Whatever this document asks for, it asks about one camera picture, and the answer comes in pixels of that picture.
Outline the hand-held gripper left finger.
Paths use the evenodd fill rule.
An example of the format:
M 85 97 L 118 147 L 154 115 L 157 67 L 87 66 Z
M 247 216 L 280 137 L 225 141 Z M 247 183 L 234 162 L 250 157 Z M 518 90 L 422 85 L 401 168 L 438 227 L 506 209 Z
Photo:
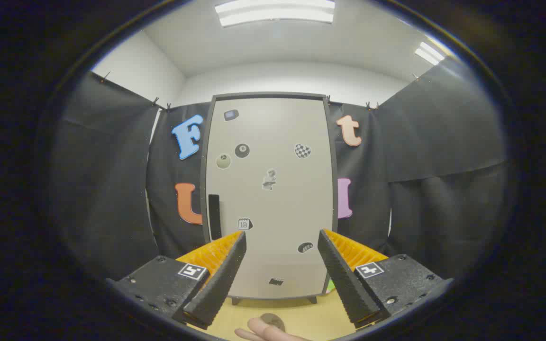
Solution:
M 107 279 L 117 298 L 167 327 L 206 330 L 227 298 L 246 253 L 239 231 L 177 259 L 158 255 L 119 280 Z

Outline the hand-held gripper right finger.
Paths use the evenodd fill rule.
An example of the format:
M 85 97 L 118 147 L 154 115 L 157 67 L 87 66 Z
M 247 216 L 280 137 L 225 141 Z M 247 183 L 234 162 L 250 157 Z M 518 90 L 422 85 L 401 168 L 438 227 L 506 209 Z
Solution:
M 323 229 L 317 249 L 356 329 L 396 319 L 453 284 L 407 254 L 390 257 Z

